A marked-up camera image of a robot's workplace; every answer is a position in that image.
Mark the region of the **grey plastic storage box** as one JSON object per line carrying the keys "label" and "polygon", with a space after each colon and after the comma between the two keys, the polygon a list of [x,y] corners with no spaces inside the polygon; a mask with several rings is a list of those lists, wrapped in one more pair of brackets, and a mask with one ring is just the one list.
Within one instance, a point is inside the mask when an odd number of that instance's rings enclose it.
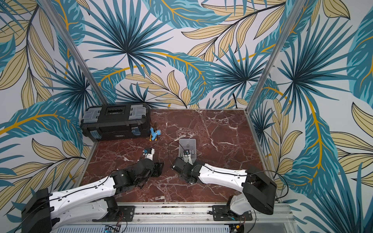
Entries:
{"label": "grey plastic storage box", "polygon": [[183,159],[183,150],[189,149],[191,152],[191,159],[194,164],[194,162],[197,159],[197,145],[196,145],[196,139],[190,138],[190,139],[180,139],[179,140],[179,155],[181,159]]}

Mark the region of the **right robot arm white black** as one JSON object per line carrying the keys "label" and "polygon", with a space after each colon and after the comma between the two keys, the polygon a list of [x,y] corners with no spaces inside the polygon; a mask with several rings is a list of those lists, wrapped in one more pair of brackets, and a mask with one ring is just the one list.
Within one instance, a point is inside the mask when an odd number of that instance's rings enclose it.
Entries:
{"label": "right robot arm white black", "polygon": [[227,203],[228,211],[242,215],[258,211],[274,213],[277,184],[264,171],[256,167],[247,170],[230,170],[196,161],[194,164],[176,158],[172,169],[189,183],[215,184],[239,191]]}

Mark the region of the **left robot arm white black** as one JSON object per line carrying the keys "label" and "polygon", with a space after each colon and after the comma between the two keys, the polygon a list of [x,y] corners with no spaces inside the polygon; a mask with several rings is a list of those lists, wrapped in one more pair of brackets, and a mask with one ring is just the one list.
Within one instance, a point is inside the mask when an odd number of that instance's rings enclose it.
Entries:
{"label": "left robot arm white black", "polygon": [[164,163],[149,158],[111,173],[81,187],[49,192],[37,191],[21,212],[18,230],[22,233],[49,233],[81,220],[101,220],[118,213],[115,195],[142,188],[150,178],[159,177]]}

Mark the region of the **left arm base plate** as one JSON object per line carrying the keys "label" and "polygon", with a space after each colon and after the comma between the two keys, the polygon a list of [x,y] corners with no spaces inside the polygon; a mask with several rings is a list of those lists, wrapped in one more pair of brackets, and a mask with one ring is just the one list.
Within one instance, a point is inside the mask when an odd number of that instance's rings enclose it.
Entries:
{"label": "left arm base plate", "polygon": [[96,222],[132,222],[135,213],[135,206],[119,206],[116,209],[109,209],[109,212],[101,219],[96,219]]}

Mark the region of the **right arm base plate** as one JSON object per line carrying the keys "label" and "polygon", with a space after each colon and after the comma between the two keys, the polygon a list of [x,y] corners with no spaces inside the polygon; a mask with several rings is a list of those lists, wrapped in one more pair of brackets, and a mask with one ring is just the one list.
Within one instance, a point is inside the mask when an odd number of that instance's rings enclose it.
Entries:
{"label": "right arm base plate", "polygon": [[233,211],[229,210],[226,205],[213,205],[212,210],[208,212],[213,216],[214,221],[251,221],[253,220],[250,212],[245,212],[242,215],[238,215]]}

